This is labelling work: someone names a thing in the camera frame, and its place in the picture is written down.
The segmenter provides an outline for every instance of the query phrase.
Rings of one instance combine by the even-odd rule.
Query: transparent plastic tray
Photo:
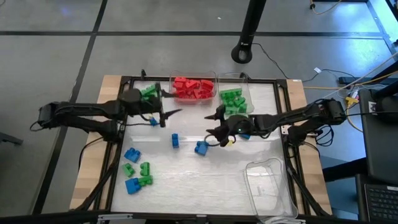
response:
[[[185,98],[178,98],[175,97],[174,100],[178,103],[186,103],[186,104],[196,104],[196,103],[209,103],[213,100],[213,98],[217,94],[217,78],[216,73],[209,71],[209,72],[180,72],[180,71],[173,71],[170,74],[170,83],[169,83],[169,91],[170,93],[174,93],[176,89],[173,87],[173,82],[176,77],[185,77],[194,80],[209,80],[212,81],[214,84],[214,88],[212,93],[212,97],[206,99],[185,99]]]
[[[217,76],[217,84],[218,84],[218,96],[221,100],[220,91],[223,90],[231,90],[235,88],[242,89],[242,96],[245,98],[245,103],[247,103],[247,109],[245,114],[252,113],[254,111],[254,106],[251,101],[250,91],[249,91],[249,76],[244,72],[231,72],[231,73],[222,73]]]
[[[286,184],[284,167],[280,159],[271,158],[251,162],[244,170],[253,212],[263,223],[281,223],[297,217],[297,208]]]

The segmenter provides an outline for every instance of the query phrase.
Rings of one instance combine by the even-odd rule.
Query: pole base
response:
[[[237,46],[232,49],[231,57],[236,63],[249,63],[253,58],[251,46],[238,43]]]

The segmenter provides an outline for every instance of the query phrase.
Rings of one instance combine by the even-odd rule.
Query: container of green blocks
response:
[[[220,103],[225,105],[225,116],[249,114],[254,111],[249,91],[249,76],[244,73],[222,73],[217,76]]]

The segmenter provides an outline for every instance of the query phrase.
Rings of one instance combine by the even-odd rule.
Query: container of red blocks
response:
[[[209,102],[216,95],[216,73],[182,73],[170,74],[170,92],[176,94],[179,103]]]

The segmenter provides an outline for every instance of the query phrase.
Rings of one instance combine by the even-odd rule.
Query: white table surface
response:
[[[153,83],[134,82],[134,87],[142,89]],[[169,89],[168,82],[160,84],[163,89]],[[277,113],[271,84],[249,84],[249,89],[255,107],[253,114]],[[203,118],[214,114],[219,103],[218,95],[210,105],[180,105],[174,99],[164,99],[164,111],[183,109],[167,120],[166,128],[127,127],[112,212],[254,215],[243,172],[250,162],[271,157],[284,161],[279,129],[265,140],[252,136],[246,141],[237,137],[232,146],[210,147],[206,156],[200,156],[194,152],[196,142],[203,140],[206,129],[219,125],[219,121]],[[129,124],[141,122],[139,116],[127,121]],[[179,136],[179,149],[172,148],[172,133]],[[137,164],[123,157],[130,147],[142,153]],[[149,162],[154,183],[136,194],[127,194],[124,181],[128,178],[120,168],[127,162],[136,171],[134,177],[140,177],[139,164]]]

